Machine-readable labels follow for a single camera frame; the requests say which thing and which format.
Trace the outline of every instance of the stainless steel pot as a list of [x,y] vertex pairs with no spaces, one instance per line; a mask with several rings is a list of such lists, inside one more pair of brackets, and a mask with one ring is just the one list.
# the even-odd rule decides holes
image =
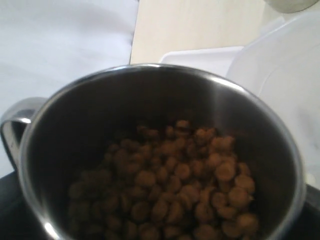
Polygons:
[[256,180],[260,237],[281,238],[305,201],[299,152],[271,109],[218,75],[161,64],[107,69],[49,99],[18,102],[2,117],[1,138],[45,230],[54,239],[72,239],[66,231],[67,188],[76,170],[102,158],[115,130],[131,130],[141,120],[164,125],[176,119],[236,137],[239,157]]

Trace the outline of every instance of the pot handle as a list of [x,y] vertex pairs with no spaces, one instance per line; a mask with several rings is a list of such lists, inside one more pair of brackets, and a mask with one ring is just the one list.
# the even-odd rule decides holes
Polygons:
[[26,98],[11,106],[1,117],[1,140],[15,170],[19,165],[19,150],[24,130],[46,101],[47,99],[43,97]]
[[320,218],[320,190],[307,184],[305,202],[306,207]]

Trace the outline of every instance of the beige surface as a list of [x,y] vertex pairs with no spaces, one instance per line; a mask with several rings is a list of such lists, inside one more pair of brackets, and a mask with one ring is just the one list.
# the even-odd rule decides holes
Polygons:
[[167,52],[243,46],[259,34],[262,0],[140,0],[131,63]]

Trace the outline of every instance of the dry dog food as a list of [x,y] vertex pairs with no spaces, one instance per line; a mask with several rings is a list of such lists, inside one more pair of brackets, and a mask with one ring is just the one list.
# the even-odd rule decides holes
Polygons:
[[99,166],[68,190],[70,233],[79,239],[255,238],[256,186],[235,139],[186,120],[164,130],[138,126],[140,141],[109,144]]

